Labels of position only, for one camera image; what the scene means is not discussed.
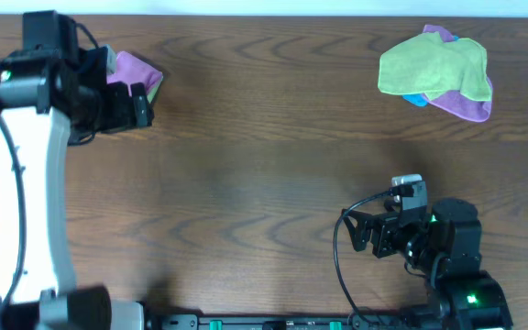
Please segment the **purple microfiber cloth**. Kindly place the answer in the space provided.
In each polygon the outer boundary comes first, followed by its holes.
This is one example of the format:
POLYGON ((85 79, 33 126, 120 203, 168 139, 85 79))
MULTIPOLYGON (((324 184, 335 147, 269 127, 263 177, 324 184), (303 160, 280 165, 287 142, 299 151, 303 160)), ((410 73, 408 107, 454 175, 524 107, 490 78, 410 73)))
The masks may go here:
POLYGON ((116 71, 107 76, 108 83, 125 83, 128 86, 134 83, 143 83, 148 93, 151 85, 163 73, 134 55, 120 51, 116 55, 116 71))

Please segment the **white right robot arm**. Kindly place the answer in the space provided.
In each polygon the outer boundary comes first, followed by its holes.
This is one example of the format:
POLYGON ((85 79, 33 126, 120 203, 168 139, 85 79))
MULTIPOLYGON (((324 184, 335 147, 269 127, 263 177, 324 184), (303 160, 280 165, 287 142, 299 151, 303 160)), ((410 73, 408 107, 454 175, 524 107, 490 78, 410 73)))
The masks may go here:
POLYGON ((352 307, 359 329, 510 329, 512 316, 499 283, 481 267, 482 226, 475 205, 457 198, 428 202, 418 174, 341 211, 356 252, 399 254, 407 273, 424 281, 427 302, 395 315, 352 307))

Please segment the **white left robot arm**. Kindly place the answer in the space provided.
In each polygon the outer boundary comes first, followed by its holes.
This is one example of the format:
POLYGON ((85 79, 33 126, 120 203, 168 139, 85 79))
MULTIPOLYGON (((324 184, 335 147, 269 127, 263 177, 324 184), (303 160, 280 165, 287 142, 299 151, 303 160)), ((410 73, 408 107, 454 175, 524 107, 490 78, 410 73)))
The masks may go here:
POLYGON ((0 60, 0 329, 146 329, 140 302, 79 288, 66 232, 68 148, 148 127, 142 83, 108 82, 110 50, 82 49, 81 23, 26 12, 0 60))

